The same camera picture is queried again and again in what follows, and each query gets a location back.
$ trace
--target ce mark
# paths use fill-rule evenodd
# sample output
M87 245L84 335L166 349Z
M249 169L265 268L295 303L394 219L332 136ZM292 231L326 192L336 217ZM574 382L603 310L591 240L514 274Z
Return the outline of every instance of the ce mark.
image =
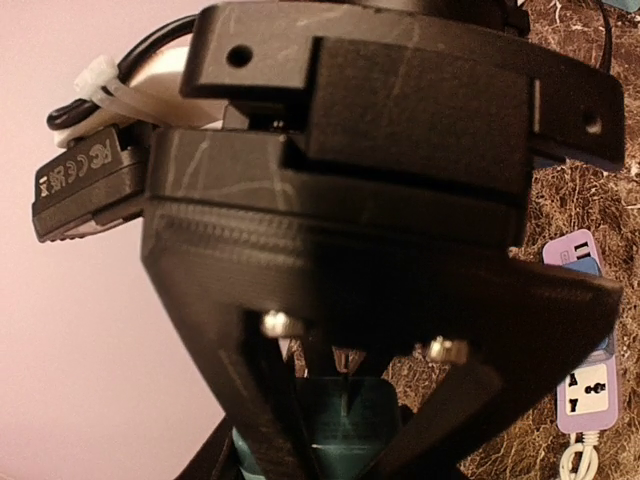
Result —
M107 140L104 145L94 145L89 151L89 156L91 156L91 162L89 162L86 155L78 155L75 162L72 160L67 161L67 183L73 183L76 178L84 177L87 174L89 166L97 170L111 162L111 145L109 144L109 140Z
M87 173L87 169L89 168L89 161L84 155L78 155L76 160L80 164L80 169L78 169L76 162L71 160L67 161L67 175L69 175L67 178L68 183L73 183L77 177L84 177Z

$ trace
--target white wall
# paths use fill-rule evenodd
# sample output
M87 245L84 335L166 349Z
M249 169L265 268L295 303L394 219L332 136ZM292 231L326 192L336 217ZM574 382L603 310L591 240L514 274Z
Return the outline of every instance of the white wall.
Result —
M221 411L139 261L140 223L39 244L44 119L77 74L207 0L0 0L0 472L173 478Z

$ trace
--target black cable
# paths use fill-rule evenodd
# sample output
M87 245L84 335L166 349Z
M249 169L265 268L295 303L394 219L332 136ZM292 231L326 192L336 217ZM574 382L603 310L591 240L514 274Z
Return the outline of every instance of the black cable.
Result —
M611 22L609 21L609 14L604 7L602 0L596 0L600 13L602 13L602 20L604 22L604 46L602 47L602 57L600 58L600 70L611 73L611 62L613 58L613 30L611 28Z
M126 84L144 63L158 50L193 32L197 15L189 15L163 25L140 40L118 62L118 80ZM95 103L78 98L73 102L53 110L47 116L50 130L64 130L86 120L99 110Z

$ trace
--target screw head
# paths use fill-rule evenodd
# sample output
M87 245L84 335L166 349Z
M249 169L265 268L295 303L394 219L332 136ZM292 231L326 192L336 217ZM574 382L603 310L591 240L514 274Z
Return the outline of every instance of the screw head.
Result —
M463 365L469 358L469 345L464 340L436 337L427 348L427 359L437 363Z
M284 312L272 310L262 317L260 330L269 338L299 337L304 334L304 324Z

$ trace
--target screw hole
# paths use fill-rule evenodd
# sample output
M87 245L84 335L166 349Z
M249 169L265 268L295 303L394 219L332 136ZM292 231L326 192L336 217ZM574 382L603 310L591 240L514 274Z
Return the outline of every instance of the screw hole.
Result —
M253 50L246 45L236 45L227 53L227 64L233 68L243 68L253 60Z
M602 133L602 120L593 113L585 113L582 116L582 122L587 133L591 135L600 135Z

